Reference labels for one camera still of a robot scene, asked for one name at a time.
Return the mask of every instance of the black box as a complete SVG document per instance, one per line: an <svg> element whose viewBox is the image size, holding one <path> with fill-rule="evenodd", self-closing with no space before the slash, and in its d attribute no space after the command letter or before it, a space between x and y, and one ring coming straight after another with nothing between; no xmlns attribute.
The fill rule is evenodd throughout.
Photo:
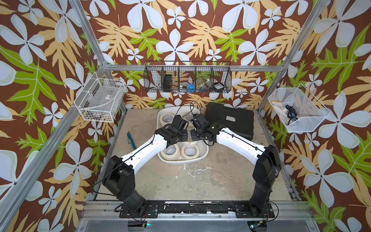
<svg viewBox="0 0 371 232"><path fill-rule="evenodd" d="M209 102L205 118L210 122L219 122L236 134L252 140L254 136L254 112L241 108L229 108L223 104Z"/></svg>

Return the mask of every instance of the blue cable bundle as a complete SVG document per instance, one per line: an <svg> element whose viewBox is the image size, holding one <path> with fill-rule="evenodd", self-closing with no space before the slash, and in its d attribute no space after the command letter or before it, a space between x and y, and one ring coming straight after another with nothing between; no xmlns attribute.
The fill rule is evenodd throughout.
<svg viewBox="0 0 371 232"><path fill-rule="evenodd" d="M137 147L135 146L134 140L131 137L130 131L128 131L127 136L128 136L128 142L131 143L131 145L133 146L133 149L135 150Z"/></svg>

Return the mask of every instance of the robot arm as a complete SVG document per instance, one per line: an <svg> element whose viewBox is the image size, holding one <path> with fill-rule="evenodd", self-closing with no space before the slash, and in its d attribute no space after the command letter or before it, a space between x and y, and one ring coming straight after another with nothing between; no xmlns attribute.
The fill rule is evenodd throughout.
<svg viewBox="0 0 371 232"><path fill-rule="evenodd" d="M202 114L196 115L192 123L195 126L191 130L193 141L208 140L228 146L255 165L253 178L256 184L250 199L250 210L252 215L259 215L269 200L272 185L281 169L278 152L273 146L253 143L218 122L210 124ZM107 164L103 185L138 215L142 215L146 201L135 190L134 175L155 154L179 141L187 141L186 124L187 121L175 116L172 124L157 129L146 143L133 152L121 158L112 157Z"/></svg>

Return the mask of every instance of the work surface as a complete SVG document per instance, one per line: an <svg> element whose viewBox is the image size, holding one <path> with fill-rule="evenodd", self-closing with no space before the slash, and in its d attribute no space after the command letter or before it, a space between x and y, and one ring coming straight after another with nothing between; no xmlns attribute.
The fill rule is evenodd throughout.
<svg viewBox="0 0 371 232"><path fill-rule="evenodd" d="M128 144L127 132L139 147L156 130L159 110L128 110L113 155L123 156L133 148ZM255 143L268 145L257 115L254 119ZM135 175L136 190L149 200L249 200L255 181L254 165L232 149L215 144L208 155L196 162L171 165L155 155ZM104 186L99 192L110 193ZM98 194L97 199L115 199ZM280 174L273 185L270 200L291 200Z"/></svg>

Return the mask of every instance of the white wire basket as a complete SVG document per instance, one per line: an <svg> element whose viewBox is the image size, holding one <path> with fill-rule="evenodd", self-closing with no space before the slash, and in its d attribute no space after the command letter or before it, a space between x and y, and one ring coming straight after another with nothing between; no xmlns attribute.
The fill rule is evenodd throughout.
<svg viewBox="0 0 371 232"><path fill-rule="evenodd" d="M124 92L121 81L96 78L81 103L75 105L84 120L114 122Z"/></svg>
<svg viewBox="0 0 371 232"><path fill-rule="evenodd" d="M305 88L309 93L309 98L300 89L301 87L305 88L303 85L297 88L278 88L268 97L269 103L285 125L288 133L313 132L330 114L330 110L312 92ZM310 99L316 99L323 108L319 109ZM298 114L296 121L287 117L286 105L295 109Z"/></svg>

